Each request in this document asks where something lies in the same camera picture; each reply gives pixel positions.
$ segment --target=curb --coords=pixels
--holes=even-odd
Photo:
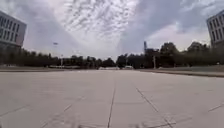
[[[141,72],[153,72],[153,73],[164,73],[173,75],[187,75],[187,76],[200,76],[200,77],[218,77],[224,78],[224,73],[215,72],[189,72],[189,71],[155,71],[155,70],[140,70]]]
[[[0,72],[63,72],[73,70],[0,70]]]

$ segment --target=pole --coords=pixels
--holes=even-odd
[[[156,56],[153,56],[153,65],[154,65],[154,69],[156,69]]]
[[[63,55],[61,55],[61,67],[63,66]]]

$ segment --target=building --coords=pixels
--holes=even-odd
[[[224,10],[207,20],[211,46],[224,48]]]
[[[0,48],[20,49],[23,46],[26,24],[0,11]]]

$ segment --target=ground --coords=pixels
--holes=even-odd
[[[0,73],[3,128],[223,128],[224,79],[139,71]]]

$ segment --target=distant building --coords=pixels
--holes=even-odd
[[[0,48],[7,51],[10,48],[23,46],[26,24],[0,11]]]
[[[208,30],[213,48],[224,48],[224,10],[207,20]]]
[[[147,48],[148,48],[148,46],[147,46],[147,42],[145,41],[145,42],[144,42],[144,53],[146,52]]]

